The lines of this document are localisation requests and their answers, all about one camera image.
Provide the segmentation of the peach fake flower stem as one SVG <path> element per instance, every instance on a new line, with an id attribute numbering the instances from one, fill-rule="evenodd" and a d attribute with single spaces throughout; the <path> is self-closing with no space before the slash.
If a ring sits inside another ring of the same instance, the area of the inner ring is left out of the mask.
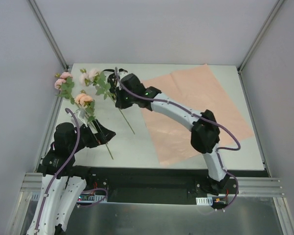
<path id="1" fill-rule="evenodd" d="M 91 130 L 95 130 L 97 133 L 97 130 L 95 129 L 92 121 L 96 119 L 95 117 L 95 100 L 88 95 L 84 90 L 80 92 L 76 97 L 73 97 L 75 101 L 75 105 L 78 107 L 78 109 L 84 109 L 86 112 L 86 118 L 88 121 L 87 126 Z"/>

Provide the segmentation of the pale pink fake flower stem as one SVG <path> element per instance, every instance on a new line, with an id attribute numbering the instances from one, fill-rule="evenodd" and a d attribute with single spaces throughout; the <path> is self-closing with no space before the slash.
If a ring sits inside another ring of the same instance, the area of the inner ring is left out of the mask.
<path id="1" fill-rule="evenodd" d="M 109 76 L 108 72 L 103 72 L 103 70 L 101 71 L 98 69 L 91 69 L 90 71 L 87 71 L 85 68 L 82 68 L 80 69 L 80 73 L 81 75 L 79 78 L 79 82 L 81 85 L 83 85 L 84 87 L 94 87 L 96 96 L 102 96 L 104 100 L 109 98 L 113 102 L 113 104 L 115 104 L 116 101 L 113 101 L 111 93 L 109 91 L 111 86 L 107 82 L 107 78 Z"/>

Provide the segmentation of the pink fake flower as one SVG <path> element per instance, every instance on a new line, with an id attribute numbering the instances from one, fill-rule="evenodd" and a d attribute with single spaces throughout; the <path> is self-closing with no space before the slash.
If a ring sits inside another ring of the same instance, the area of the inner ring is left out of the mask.
<path id="1" fill-rule="evenodd" d="M 72 96 L 72 89 L 74 88 L 73 76 L 69 72 L 63 72 L 62 74 L 55 74 L 57 79 L 54 83 L 54 87 L 59 93 L 57 97 L 61 97 L 70 101 L 71 104 L 75 104 Z"/>

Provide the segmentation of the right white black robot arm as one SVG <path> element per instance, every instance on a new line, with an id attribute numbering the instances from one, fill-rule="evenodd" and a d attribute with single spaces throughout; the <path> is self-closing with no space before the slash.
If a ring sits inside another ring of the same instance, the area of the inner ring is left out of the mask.
<path id="1" fill-rule="evenodd" d="M 219 195 L 228 187 L 230 175 L 223 164 L 219 146 L 220 130 L 223 128 L 216 122 L 210 110 L 204 112 L 187 108 L 155 87 L 144 87 L 138 77 L 130 73 L 123 78 L 115 72 L 119 82 L 115 89 L 116 104 L 119 109 L 127 109 L 133 105 L 162 114 L 181 124 L 191 133 L 191 146 L 203 155 L 208 169 L 207 179 L 200 184 L 201 190 L 212 195 Z"/>

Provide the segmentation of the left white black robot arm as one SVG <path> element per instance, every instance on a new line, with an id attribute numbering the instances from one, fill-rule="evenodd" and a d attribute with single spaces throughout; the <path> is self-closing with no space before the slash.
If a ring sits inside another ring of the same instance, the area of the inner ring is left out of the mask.
<path id="1" fill-rule="evenodd" d="M 64 235 L 74 207 L 84 207 L 96 193 L 99 199 L 87 204 L 97 205 L 108 198 L 108 188 L 94 179 L 91 168 L 75 164 L 75 154 L 84 148 L 108 143 L 116 133 L 98 120 L 93 133 L 89 126 L 64 122 L 56 126 L 54 141 L 39 165 L 42 174 L 40 197 L 28 235 Z"/>

